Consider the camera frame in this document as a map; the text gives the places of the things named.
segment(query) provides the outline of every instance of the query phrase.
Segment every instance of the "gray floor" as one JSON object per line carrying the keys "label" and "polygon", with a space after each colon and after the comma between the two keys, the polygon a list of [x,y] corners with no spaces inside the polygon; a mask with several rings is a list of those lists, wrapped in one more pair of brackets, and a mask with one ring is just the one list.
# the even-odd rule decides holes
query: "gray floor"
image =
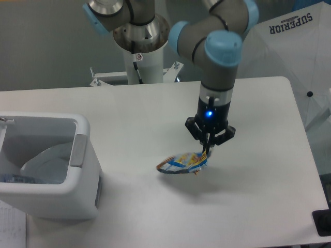
{"label": "gray floor", "polygon": [[[0,91],[83,87],[95,73],[124,71],[121,51],[111,35],[100,37],[85,17],[85,0],[0,1]],[[200,0],[157,0],[156,11],[172,26],[208,15]],[[260,21],[291,11],[294,0],[257,0]],[[200,79],[190,62],[167,46],[164,67],[185,64],[184,81]]]}

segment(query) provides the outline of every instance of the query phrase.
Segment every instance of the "blue led light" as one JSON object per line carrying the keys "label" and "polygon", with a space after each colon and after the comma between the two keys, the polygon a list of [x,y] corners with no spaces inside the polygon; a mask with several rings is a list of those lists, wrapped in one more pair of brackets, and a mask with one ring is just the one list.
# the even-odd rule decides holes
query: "blue led light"
{"label": "blue led light", "polygon": [[212,117],[213,115],[213,112],[212,111],[207,111],[206,112],[206,117],[209,118],[209,117]]}

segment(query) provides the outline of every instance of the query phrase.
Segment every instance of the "robotic arm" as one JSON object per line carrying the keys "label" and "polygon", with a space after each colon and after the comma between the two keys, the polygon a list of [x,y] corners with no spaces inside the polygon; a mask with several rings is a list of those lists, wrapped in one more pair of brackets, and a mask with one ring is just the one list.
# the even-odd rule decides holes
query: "robotic arm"
{"label": "robotic arm", "polygon": [[204,4],[210,16],[193,25],[176,23],[169,33],[169,44],[203,71],[197,114],[189,117],[185,126],[209,154],[211,147],[234,137],[228,112],[241,59],[238,34],[257,23],[259,12],[251,0],[204,0]]}
{"label": "robotic arm", "polygon": [[238,34],[257,23],[259,12],[253,0],[203,3],[209,17],[196,24],[178,22],[170,33],[167,22],[155,15],[154,0],[89,0],[83,9],[99,33],[113,30],[115,41],[124,50],[150,53],[169,39],[179,56],[202,69],[197,114],[189,117],[185,126],[209,154],[211,147],[234,137],[228,112],[241,60],[242,39]]}

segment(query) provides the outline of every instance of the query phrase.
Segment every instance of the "white umbrella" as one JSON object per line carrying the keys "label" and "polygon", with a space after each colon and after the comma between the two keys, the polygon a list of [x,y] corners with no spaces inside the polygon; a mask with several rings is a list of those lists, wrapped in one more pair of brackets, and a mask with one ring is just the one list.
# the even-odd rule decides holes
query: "white umbrella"
{"label": "white umbrella", "polygon": [[[262,76],[285,76],[290,80],[305,127],[329,104],[330,5],[321,2],[260,23],[250,30],[243,44],[243,60],[237,77]],[[323,147],[327,147],[328,142],[331,144],[331,122],[328,120],[308,138],[317,164],[323,161],[319,164],[326,166],[331,161],[331,149],[323,151],[322,156],[320,148],[322,143]]]}

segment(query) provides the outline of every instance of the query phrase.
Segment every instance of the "light blue joint cap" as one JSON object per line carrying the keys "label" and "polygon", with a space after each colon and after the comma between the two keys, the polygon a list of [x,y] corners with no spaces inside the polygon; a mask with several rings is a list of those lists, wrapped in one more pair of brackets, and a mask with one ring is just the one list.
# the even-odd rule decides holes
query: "light blue joint cap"
{"label": "light blue joint cap", "polygon": [[207,56],[224,67],[237,66],[242,59],[243,41],[241,37],[225,30],[211,32],[205,42]]}
{"label": "light blue joint cap", "polygon": [[180,36],[180,33],[182,29],[189,24],[186,21],[180,21],[177,22],[173,27],[171,28],[168,36],[168,42],[169,46],[179,55],[178,49],[177,49],[177,44],[178,44],[178,39]]}
{"label": "light blue joint cap", "polygon": [[248,32],[259,21],[259,9],[253,0],[244,0],[248,9],[248,24],[245,32]]}
{"label": "light blue joint cap", "polygon": [[96,16],[94,15],[94,13],[89,9],[87,4],[83,5],[83,10],[89,20],[89,22],[91,23],[91,25],[93,26],[93,28],[95,29],[96,32],[98,32],[98,34],[100,35],[107,35],[109,34],[109,31],[101,24],[101,22],[96,18]]}

